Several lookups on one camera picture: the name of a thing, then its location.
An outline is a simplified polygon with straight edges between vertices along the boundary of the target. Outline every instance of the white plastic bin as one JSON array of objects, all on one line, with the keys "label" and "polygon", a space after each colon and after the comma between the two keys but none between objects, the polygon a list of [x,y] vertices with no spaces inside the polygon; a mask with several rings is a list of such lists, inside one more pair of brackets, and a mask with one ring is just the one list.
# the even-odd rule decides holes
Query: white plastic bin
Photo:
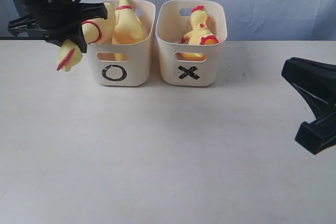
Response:
[{"label": "white plastic bin", "polygon": [[[210,17],[208,27],[217,37],[219,43],[213,45],[179,44],[182,36],[191,31],[189,16],[182,16],[181,10],[187,12],[203,5]],[[159,47],[159,59],[162,79],[172,85],[204,87],[212,84],[217,77],[223,45],[227,38],[226,18],[223,7],[205,0],[172,0],[163,4],[156,25],[156,38]],[[206,59],[200,61],[179,60],[176,53],[202,53]]]},{"label": "white plastic bin", "polygon": [[[119,0],[107,2],[117,9]],[[91,72],[96,81],[104,86],[135,87],[144,84],[150,75],[155,39],[155,5],[141,0],[129,0],[129,3],[145,28],[146,39],[131,45],[112,45],[111,43],[88,45],[86,58]],[[128,58],[126,61],[116,61],[113,53],[123,53]]]}]

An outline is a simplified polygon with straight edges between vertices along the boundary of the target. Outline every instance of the white table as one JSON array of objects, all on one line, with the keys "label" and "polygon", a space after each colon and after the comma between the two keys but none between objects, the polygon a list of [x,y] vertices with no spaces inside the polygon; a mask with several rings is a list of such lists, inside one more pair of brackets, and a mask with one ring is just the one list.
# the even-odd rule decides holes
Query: white table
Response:
[{"label": "white table", "polygon": [[59,48],[0,41],[1,224],[331,224],[336,148],[294,141],[313,114],[286,59],[336,63],[336,42],[225,46],[208,88],[175,87],[157,61],[138,88],[103,87]]}]

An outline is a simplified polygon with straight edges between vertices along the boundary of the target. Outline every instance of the rubber chicken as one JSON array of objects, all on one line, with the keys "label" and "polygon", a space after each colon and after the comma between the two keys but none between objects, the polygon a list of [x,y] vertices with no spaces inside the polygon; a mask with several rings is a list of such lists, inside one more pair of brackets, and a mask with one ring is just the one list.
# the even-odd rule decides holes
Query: rubber chicken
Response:
[{"label": "rubber chicken", "polygon": [[[112,38],[115,21],[114,7],[110,3],[104,3],[108,18],[95,18],[84,21],[82,30],[86,44],[97,43],[102,44]],[[63,69],[68,72],[77,65],[82,59],[82,52],[79,47],[71,40],[67,39],[61,45],[59,58],[57,60],[57,71]]]},{"label": "rubber chicken", "polygon": [[[189,45],[213,45],[219,43],[216,36],[209,30],[206,22],[210,19],[204,6],[197,6],[192,9],[190,16],[190,23],[192,30],[186,33],[181,40],[181,43],[188,41]],[[205,54],[194,54],[188,52],[180,53],[182,60],[190,61],[204,61]]]},{"label": "rubber chicken", "polygon": [[[115,11],[117,20],[112,43],[115,45],[129,45],[143,41],[144,32],[141,21],[128,0],[119,0],[118,8]],[[117,61],[122,61],[125,58],[120,53],[115,53],[114,55]]]}]

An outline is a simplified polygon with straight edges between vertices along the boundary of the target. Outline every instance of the black marking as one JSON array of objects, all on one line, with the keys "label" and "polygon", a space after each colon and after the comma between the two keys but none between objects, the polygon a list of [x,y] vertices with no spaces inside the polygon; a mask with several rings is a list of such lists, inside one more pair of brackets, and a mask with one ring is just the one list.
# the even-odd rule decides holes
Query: black marking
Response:
[{"label": "black marking", "polygon": [[179,76],[180,79],[184,79],[187,76],[190,76],[191,78],[193,78],[195,80],[198,80],[200,78],[197,74],[194,73],[194,71],[196,71],[198,69],[197,67],[191,67],[189,69],[186,69],[182,66],[179,66],[178,69],[180,69],[181,71],[184,72],[183,74],[181,74]]},{"label": "black marking", "polygon": [[[113,79],[113,78],[111,78],[111,77],[108,77],[108,76],[106,75],[106,72],[107,72],[110,68],[120,68],[121,71],[122,71],[122,76],[121,76],[120,78],[117,78],[117,79]],[[106,66],[106,67],[102,70],[101,74],[103,75],[103,77],[104,77],[105,79],[107,79],[107,80],[109,80],[109,81],[122,81],[122,80],[126,79],[126,77],[127,77],[127,72],[126,72],[126,70],[125,70],[122,66],[120,66],[120,65],[108,65],[108,66]]]}]

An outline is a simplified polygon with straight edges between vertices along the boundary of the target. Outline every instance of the x symbol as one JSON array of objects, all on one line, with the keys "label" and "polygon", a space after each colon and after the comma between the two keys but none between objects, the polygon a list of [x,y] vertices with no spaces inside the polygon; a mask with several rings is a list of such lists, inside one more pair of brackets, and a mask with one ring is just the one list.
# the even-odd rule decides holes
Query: x symbol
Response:
[{"label": "x symbol", "polygon": [[181,74],[179,76],[180,79],[184,79],[187,76],[190,76],[191,78],[193,78],[195,80],[199,79],[199,76],[194,73],[194,71],[196,71],[198,69],[197,67],[191,67],[189,69],[186,69],[186,68],[184,68],[182,66],[179,66],[178,69],[180,69],[181,71],[184,72],[183,74]]}]

